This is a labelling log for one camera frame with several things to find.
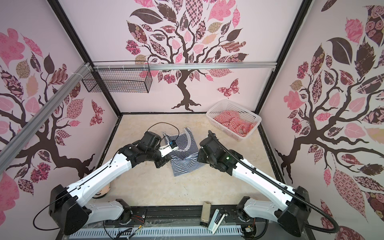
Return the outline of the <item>blue white striped tank top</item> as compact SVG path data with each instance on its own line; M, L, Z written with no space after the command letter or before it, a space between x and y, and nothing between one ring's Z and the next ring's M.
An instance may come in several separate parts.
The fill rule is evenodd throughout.
M184 132L179 136L167 135L164 132L163 136L166 144L174 141L178 146L177 150L169 154L174 177L191 173L203 166L203 163L198 162L199 148L189 128L184 128Z

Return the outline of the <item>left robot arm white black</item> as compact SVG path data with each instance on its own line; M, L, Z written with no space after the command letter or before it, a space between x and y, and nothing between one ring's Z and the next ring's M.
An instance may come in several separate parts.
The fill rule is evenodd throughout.
M64 235L72 235L83 226L97 222L129 223L133 212L124 200L96 204L89 201L117 177L140 163L150 161L161 168L170 161L169 154L177 150L178 146L171 140L161 147L161 140L161 136L145 132L141 140L120 148L111 160L88 176L67 187L56 186L51 191L49 215Z

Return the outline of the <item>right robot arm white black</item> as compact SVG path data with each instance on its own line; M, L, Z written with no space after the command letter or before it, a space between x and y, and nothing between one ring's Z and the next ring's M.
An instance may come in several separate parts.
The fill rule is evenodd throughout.
M294 190L253 166L234 150L228 150L212 132L200 142L198 162L227 173L251 185L268 198L258 201L243 197L236 207L236 214L243 222L264 219L276 222L288 234L300 237L311 212L310 208L298 201L308 201L309 194L303 188Z

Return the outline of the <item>red white striped tank top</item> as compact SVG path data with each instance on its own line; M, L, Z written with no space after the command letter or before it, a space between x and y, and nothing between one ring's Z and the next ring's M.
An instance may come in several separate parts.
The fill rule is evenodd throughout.
M258 123L241 119L240 113L235 111L223 111L214 120L241 137L245 137Z

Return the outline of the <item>white plastic laundry basket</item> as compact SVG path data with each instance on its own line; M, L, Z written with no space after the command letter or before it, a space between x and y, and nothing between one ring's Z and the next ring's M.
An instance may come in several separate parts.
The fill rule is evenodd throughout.
M210 123L235 139L248 138L260 125L262 118L246 108L229 100L221 100L206 113Z

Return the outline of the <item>plush doll head toy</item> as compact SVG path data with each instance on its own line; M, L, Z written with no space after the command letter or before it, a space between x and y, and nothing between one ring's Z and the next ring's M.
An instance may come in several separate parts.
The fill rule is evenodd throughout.
M93 196L93 199L101 199L105 197L109 193L110 189L111 184L107 184Z

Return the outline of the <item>small beige rectangular block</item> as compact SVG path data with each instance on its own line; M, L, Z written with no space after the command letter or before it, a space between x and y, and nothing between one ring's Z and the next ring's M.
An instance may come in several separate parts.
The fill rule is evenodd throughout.
M200 225L207 228L210 223L211 206L209 202L203 202L202 213L200 218Z

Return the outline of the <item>white black handheld device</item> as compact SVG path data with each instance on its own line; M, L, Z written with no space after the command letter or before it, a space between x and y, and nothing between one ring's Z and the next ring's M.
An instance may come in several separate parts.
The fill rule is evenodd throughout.
M223 214L220 212L219 209L216 209L214 212L214 215L211 219L211 222L208 226L208 230L214 235L216 231L218 230L219 226L221 225L222 221L226 217L226 214Z

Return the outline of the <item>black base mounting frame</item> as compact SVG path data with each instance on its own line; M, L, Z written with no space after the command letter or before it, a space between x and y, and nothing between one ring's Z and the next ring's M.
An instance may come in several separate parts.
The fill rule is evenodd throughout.
M116 221L106 221L87 225L82 229L94 228L138 228L144 227L189 227L201 226L200 218L203 206L151 206L151 207L132 207L133 216L131 221L125 225L120 225ZM251 219L243 222L236 214L235 205L213 205L211 207L212 218L216 209L226 214L221 226L239 226L243 237L182 237L175 240L294 240L295 237L284 231L279 224L263 219ZM120 239L121 234L112 237L111 240ZM58 240L67 237L63 233L58 233ZM133 240L130 235L126 240Z

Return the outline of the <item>aluminium rail back horizontal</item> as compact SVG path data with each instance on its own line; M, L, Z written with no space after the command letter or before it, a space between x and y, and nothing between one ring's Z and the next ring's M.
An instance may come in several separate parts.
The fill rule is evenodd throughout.
M137 65L125 63L124 65L111 65L107 62L100 65L94 63L95 71L112 69L138 69L149 71L170 71L170 70L210 70L210 69L275 69L276 62L239 62L239 63L194 63L194 64L140 64Z

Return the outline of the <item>aluminium rail left diagonal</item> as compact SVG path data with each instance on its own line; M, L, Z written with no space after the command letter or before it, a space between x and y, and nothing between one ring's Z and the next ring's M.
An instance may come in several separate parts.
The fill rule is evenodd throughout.
M11 162L16 158L23 147L36 134L54 110L60 105L71 90L80 82L83 77L90 73L92 67L89 63L83 63L69 77L63 86L54 94L38 113L27 122L25 127L1 151L1 172L4 172Z

